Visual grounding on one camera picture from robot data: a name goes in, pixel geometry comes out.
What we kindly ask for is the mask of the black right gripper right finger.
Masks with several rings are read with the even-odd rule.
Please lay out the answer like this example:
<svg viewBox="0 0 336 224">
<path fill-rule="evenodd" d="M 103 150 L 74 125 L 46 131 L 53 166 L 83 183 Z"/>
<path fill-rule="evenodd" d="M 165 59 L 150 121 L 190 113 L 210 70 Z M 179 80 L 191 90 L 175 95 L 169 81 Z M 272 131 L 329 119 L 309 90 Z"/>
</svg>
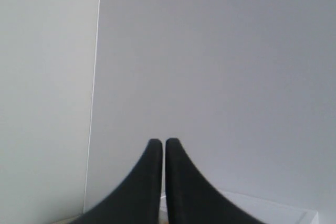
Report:
<svg viewBox="0 0 336 224">
<path fill-rule="evenodd" d="M 214 188 L 177 138 L 166 141 L 165 193 L 169 223 L 262 223 Z"/>
</svg>

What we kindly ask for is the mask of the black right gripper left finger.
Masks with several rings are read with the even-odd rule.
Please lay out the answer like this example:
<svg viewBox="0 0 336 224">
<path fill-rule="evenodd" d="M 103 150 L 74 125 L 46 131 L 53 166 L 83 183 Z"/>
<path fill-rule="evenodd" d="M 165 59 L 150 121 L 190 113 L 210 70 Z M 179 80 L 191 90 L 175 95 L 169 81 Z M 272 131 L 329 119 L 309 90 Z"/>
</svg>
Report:
<svg viewBox="0 0 336 224">
<path fill-rule="evenodd" d="M 72 223 L 159 223 L 163 147 L 151 139 L 122 183 Z"/>
</svg>

